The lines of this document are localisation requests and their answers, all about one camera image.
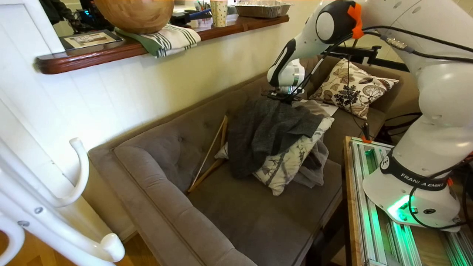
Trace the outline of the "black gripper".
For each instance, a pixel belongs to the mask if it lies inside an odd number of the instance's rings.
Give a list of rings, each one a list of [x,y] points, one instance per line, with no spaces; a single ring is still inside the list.
[[[268,98],[284,104],[298,101],[305,93],[302,86],[274,87],[268,92]]]

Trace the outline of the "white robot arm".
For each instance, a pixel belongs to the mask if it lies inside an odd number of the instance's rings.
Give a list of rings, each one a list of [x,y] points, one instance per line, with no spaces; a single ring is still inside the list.
[[[397,49],[420,117],[364,179],[392,220],[447,232],[462,228],[448,174],[473,152],[473,18],[454,0],[323,0],[268,71],[271,86],[299,83],[295,62],[376,34]]]

